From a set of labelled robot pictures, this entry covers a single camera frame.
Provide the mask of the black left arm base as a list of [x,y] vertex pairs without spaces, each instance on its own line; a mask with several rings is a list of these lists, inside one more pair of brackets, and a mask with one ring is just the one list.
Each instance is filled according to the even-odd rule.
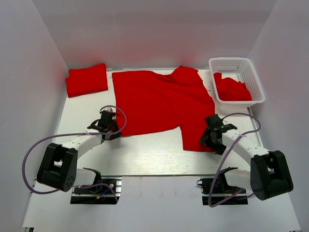
[[116,205],[121,195],[121,177],[101,177],[101,182],[107,186],[95,186],[92,188],[74,187],[70,204]]

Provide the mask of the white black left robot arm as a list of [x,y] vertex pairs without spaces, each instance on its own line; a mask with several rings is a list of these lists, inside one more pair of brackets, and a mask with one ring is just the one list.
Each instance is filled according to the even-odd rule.
[[37,173],[37,181],[63,192],[79,186],[85,186],[92,193],[100,191],[100,172],[90,168],[78,168],[77,161],[103,142],[121,137],[117,116],[111,107],[104,107],[100,109],[100,119],[92,122],[84,135],[62,144],[49,144]]

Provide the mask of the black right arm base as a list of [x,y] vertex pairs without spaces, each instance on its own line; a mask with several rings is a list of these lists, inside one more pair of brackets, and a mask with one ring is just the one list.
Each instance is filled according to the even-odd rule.
[[[210,192],[212,181],[213,181],[213,178],[202,178],[202,179],[197,180],[197,186],[201,188],[203,205],[209,205],[208,199],[209,199],[209,192]],[[236,193],[239,190],[240,188],[238,187],[227,187],[227,186],[224,187],[223,182],[218,177],[214,185],[213,192],[212,192],[211,204],[216,204],[228,198],[229,196],[231,196],[232,194]],[[248,199],[246,197],[247,197],[247,192],[246,190],[243,190],[237,196],[222,203],[222,205],[247,205]]]

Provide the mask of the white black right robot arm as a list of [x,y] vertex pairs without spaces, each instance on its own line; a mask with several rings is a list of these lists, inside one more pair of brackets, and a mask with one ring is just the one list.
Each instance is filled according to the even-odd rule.
[[[217,114],[205,121],[207,128],[200,144],[223,156],[212,181],[203,185],[210,207],[223,204],[246,190],[264,201],[294,189],[286,157],[281,151],[270,151],[252,142],[247,137],[250,131],[241,133],[233,124],[225,124]],[[245,160],[250,170],[224,169],[223,164],[231,152]]]

